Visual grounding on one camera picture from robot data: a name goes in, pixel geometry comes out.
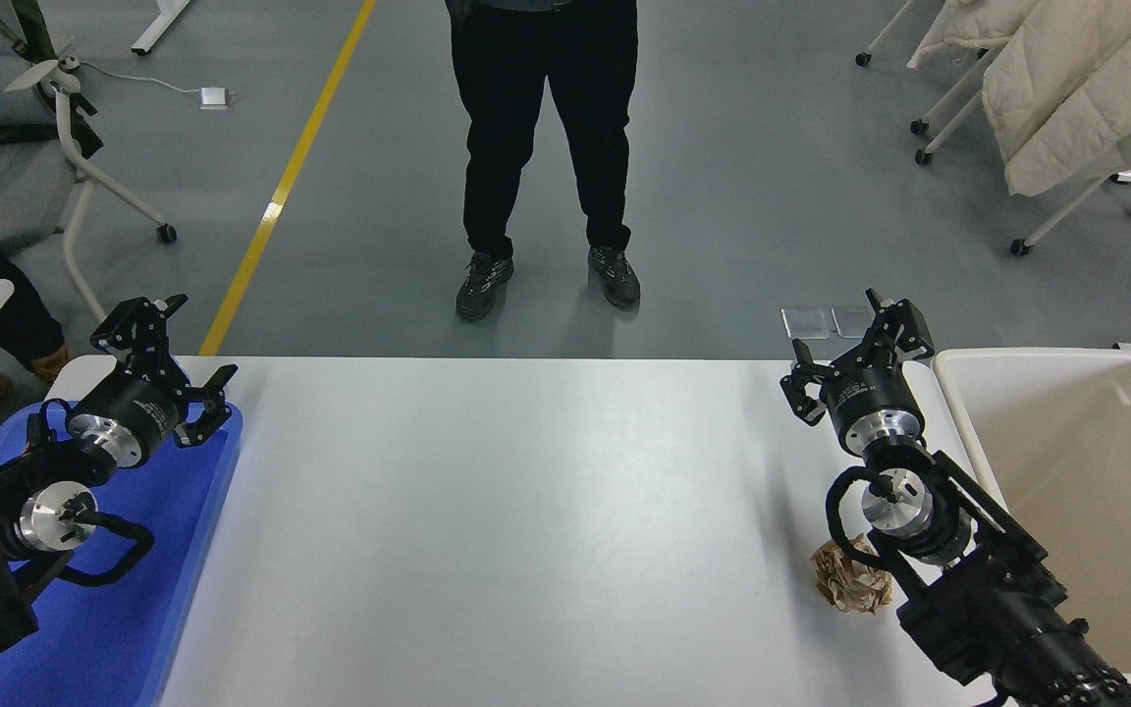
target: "power cord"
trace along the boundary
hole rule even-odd
[[[81,59],[81,66],[83,67],[89,67],[89,68],[94,69],[95,71],[103,72],[103,75],[107,75],[107,76],[110,76],[112,78],[123,78],[123,79],[128,79],[128,80],[152,81],[152,84],[158,84],[161,86],[165,86],[165,88],[170,88],[172,90],[175,90],[176,93],[200,93],[200,89],[198,89],[198,88],[176,88],[176,86],[171,85],[171,84],[166,84],[166,81],[162,81],[158,78],[118,75],[118,72],[109,71],[107,69],[104,69],[103,67],[100,67],[97,63],[88,62],[88,60],[86,60],[86,59]]]

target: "person's leg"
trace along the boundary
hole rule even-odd
[[[36,361],[63,348],[63,328],[50,316],[33,283],[2,251],[0,279],[11,281],[14,286],[10,299],[0,309],[0,346],[19,365],[37,372]]]
[[[637,1],[575,0],[556,12],[547,83],[575,162],[587,241],[625,250],[628,106],[637,79]]]
[[[506,227],[543,101],[537,15],[480,6],[461,32],[452,32],[452,68],[470,117],[465,231],[470,247],[494,260],[512,256]]]

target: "crumpled paper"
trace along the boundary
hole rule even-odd
[[[853,538],[853,545],[863,552],[874,550],[863,540]],[[827,541],[811,555],[814,564],[814,586],[827,603],[839,612],[874,614],[892,601],[892,575],[883,569],[872,569],[845,558],[835,541]]]

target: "black cable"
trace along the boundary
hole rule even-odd
[[[31,448],[45,446],[45,443],[55,441],[55,431],[50,429],[50,421],[46,420],[46,407],[51,406],[51,404],[63,408],[63,424],[67,425],[68,417],[72,415],[72,407],[69,406],[67,399],[44,399],[37,412],[31,413],[26,422],[26,439]]]
[[[830,533],[831,540],[836,542],[840,551],[845,552],[854,562],[861,562],[871,569],[889,571],[889,564],[880,555],[870,554],[870,552],[863,552],[853,546],[849,537],[845,534],[845,524],[840,520],[840,501],[845,499],[845,493],[848,493],[853,483],[861,480],[867,480],[874,484],[888,483],[889,489],[892,489],[891,480],[879,472],[872,472],[863,466],[849,466],[848,469],[844,469],[835,482],[831,482],[831,488],[827,489],[827,532]]]
[[[81,510],[72,520],[78,524],[107,528],[109,532],[135,542],[133,548],[127,550],[121,555],[121,560],[116,561],[115,567],[106,572],[90,575],[80,571],[80,569],[60,569],[59,578],[77,586],[104,586],[120,580],[121,577],[130,572],[130,569],[133,569],[135,564],[138,564],[139,560],[143,560],[147,552],[152,551],[152,546],[156,543],[156,536],[147,527],[131,524],[130,520],[120,516],[101,514],[97,510]]]
[[[993,699],[988,699],[987,702],[977,704],[975,707],[1001,707],[1007,702],[1007,699],[1010,699],[1010,695],[1000,692],[998,695],[993,695]]]

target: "sneaker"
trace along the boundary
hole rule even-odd
[[[474,253],[470,274],[457,293],[457,313],[467,322],[476,322],[495,304],[500,286],[512,277],[512,258],[493,260],[486,253]]]
[[[592,248],[587,251],[588,265],[605,282],[605,299],[618,309],[631,309],[640,303],[640,278],[631,269],[624,250]]]

